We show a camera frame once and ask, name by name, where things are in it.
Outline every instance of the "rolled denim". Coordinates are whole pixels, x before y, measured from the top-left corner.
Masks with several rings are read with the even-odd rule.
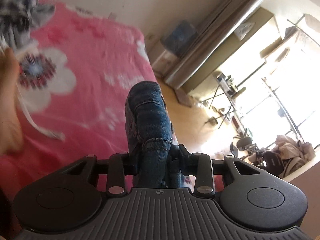
[[[132,153],[135,147],[141,145],[140,172],[135,186],[170,187],[167,184],[173,175],[177,181],[172,185],[179,187],[180,170],[177,172],[175,168],[174,174],[170,174],[171,167],[167,163],[172,131],[159,84],[142,81],[134,85],[125,103],[125,117],[129,152]]]

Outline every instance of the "black and white checkered fabric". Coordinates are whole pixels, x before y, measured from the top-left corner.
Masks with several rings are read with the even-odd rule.
[[[0,0],[0,36],[13,49],[30,41],[30,28],[39,28],[54,14],[54,6],[38,0]]]

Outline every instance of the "beige curtain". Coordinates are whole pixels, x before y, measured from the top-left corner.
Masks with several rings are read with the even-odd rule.
[[[262,1],[225,0],[197,27],[198,39],[165,76],[165,83],[175,89],[180,88]]]

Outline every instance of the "logo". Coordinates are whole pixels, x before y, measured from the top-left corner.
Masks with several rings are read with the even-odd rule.
[[[158,195],[162,195],[162,194],[164,193],[164,191],[163,191],[162,189],[159,189],[159,190],[156,191],[156,193],[157,193]]]

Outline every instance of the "silver screw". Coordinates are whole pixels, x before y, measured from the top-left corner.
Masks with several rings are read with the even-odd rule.
[[[213,191],[213,189],[208,186],[200,186],[199,188],[197,188],[197,191],[201,194],[209,194]]]
[[[113,186],[111,188],[109,188],[109,193],[113,194],[113,195],[119,195],[122,194],[124,192],[124,188],[123,187],[119,187],[119,186]]]

